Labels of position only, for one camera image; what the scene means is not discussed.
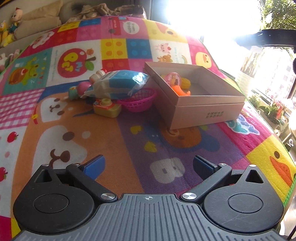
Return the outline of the orange plastic toy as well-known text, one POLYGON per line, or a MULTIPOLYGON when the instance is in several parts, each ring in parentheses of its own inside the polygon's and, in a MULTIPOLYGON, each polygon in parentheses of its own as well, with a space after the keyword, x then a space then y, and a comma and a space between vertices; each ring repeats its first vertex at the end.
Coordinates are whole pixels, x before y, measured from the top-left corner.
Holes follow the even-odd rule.
POLYGON ((190 96, 191 92, 188 91, 184 91, 182 90, 182 88, 179 85, 174 85, 171 87, 171 89, 178 95, 178 96, 190 96))

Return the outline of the yellow toy corn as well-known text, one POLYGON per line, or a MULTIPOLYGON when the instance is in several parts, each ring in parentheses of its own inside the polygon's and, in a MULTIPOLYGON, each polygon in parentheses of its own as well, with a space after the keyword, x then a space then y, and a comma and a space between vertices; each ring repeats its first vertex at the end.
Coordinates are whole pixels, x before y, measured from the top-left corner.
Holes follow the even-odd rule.
POLYGON ((181 77, 180 87, 182 90, 189 90, 191 86, 191 81, 188 78, 181 77))

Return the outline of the pink round toy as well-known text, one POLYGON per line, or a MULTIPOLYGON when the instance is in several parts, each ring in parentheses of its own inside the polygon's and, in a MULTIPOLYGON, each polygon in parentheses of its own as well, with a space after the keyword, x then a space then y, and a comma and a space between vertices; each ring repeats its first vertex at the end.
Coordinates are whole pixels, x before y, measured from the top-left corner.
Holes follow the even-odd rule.
POLYGON ((168 74, 162 74, 161 77, 163 80, 170 86, 180 86, 181 85, 181 77, 176 72, 171 72, 168 74))

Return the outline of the pink cardboard box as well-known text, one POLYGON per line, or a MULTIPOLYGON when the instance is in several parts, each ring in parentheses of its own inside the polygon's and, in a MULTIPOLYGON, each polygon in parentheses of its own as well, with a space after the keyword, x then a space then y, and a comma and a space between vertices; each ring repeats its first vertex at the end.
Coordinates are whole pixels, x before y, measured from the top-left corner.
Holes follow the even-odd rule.
POLYGON ((157 91, 154 105, 171 130, 236 120, 245 96, 210 70, 180 63, 146 62, 147 87, 157 91), (178 74, 190 80, 187 92, 177 94, 162 75, 178 74))

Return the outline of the pink green toy bottle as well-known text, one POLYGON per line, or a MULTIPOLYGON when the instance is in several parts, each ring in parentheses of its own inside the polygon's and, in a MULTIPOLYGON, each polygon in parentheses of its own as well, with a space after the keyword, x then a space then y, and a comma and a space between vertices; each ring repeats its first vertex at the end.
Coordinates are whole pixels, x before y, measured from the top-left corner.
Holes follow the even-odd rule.
POLYGON ((72 86, 68 89, 68 98, 70 100, 76 100, 83 96, 84 92, 91 87, 91 83, 88 81, 80 82, 76 86, 72 86))

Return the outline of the pink plastic basket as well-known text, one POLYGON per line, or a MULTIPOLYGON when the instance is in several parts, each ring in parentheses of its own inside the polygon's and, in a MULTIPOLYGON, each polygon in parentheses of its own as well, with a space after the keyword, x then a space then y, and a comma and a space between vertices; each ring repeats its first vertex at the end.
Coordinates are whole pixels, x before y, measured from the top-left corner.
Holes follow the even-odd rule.
POLYGON ((117 103, 121 104, 132 113, 140 113, 148 110, 152 106, 156 95, 157 91, 155 89, 142 88, 132 97, 118 100, 117 103))

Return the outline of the blue white tissue pack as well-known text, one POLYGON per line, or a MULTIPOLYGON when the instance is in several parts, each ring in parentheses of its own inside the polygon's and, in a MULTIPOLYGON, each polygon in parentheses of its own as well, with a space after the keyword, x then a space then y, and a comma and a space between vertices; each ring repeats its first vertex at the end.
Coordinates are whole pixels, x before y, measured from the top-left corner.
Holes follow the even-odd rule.
POLYGON ((91 84, 84 96, 109 99, 127 99, 141 90, 149 76, 132 70, 116 70, 107 72, 100 80, 91 84))

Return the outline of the beige toy bottle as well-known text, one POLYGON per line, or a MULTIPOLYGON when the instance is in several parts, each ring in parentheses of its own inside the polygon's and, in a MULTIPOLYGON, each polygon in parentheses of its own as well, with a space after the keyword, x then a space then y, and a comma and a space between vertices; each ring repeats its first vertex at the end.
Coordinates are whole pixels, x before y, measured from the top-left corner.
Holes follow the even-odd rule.
POLYGON ((107 71, 105 69, 100 69, 100 70, 96 71, 94 74, 92 74, 89 77, 90 83, 94 84, 95 82, 100 80, 100 78, 102 78, 104 75, 106 75, 106 73, 107 73, 107 71))

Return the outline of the green pink plush toy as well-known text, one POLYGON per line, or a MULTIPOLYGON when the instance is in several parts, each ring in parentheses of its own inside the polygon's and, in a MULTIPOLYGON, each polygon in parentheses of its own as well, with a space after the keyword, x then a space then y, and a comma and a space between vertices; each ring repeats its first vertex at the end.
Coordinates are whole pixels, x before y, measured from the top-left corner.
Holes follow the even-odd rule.
POLYGON ((21 54, 20 49, 16 49, 15 52, 6 56, 5 53, 1 53, 0 55, 0 73, 4 72, 4 70, 21 54))

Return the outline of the yellow plush toy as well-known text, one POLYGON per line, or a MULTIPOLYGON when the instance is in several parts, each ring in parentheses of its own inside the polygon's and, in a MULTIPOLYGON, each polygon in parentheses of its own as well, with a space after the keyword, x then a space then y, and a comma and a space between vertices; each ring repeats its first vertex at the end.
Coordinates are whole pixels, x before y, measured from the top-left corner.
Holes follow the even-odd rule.
POLYGON ((17 22, 12 23, 10 27, 7 26, 5 20, 1 22, 1 48, 7 46, 8 44, 16 40, 14 36, 14 31, 17 27, 17 22))

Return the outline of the potted green plant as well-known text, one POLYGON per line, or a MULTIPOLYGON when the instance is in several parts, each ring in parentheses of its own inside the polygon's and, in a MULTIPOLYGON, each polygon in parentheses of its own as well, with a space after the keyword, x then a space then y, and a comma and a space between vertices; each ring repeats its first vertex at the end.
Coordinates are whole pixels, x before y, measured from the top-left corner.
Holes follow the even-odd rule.
POLYGON ((295 1, 266 1, 263 27, 257 33, 239 37, 241 47, 278 47, 295 51, 295 1))

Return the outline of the beige pillow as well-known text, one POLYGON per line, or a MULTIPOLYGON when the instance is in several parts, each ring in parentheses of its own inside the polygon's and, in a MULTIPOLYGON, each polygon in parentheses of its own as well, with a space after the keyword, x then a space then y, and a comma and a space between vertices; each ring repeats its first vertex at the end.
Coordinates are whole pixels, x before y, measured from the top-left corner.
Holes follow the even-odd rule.
POLYGON ((14 31, 15 40, 60 26, 59 13, 62 5, 63 1, 55 1, 23 15, 14 31))

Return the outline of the brown crumpled blanket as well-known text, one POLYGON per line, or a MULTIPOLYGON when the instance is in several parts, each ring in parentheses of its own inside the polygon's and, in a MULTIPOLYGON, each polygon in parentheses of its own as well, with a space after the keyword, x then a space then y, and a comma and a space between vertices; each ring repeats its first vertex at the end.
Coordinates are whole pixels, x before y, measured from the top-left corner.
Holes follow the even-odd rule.
POLYGON ((147 19, 145 9, 141 5, 122 5, 115 9, 110 9, 106 3, 97 6, 84 5, 82 11, 70 17, 66 23, 98 18, 99 16, 131 16, 147 19))

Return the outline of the grey neck pillow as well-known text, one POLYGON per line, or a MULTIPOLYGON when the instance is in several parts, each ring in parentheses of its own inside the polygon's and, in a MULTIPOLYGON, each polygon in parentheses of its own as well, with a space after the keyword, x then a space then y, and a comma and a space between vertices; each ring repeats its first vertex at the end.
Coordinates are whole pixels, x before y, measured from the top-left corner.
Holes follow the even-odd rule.
POLYGON ((66 23, 71 17, 81 13, 84 6, 89 5, 90 4, 85 1, 68 1, 67 3, 64 3, 59 13, 61 23, 66 23))

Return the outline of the doll plush toy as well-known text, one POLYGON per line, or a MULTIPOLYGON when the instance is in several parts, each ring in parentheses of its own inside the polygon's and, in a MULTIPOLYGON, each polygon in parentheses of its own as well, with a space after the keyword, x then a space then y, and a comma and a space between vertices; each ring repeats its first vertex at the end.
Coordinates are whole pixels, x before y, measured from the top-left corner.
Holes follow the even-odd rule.
POLYGON ((14 11, 11 17, 11 25, 8 28, 9 34, 12 34, 17 29, 22 19, 22 16, 23 16, 23 10, 20 8, 16 8, 16 10, 14 11))

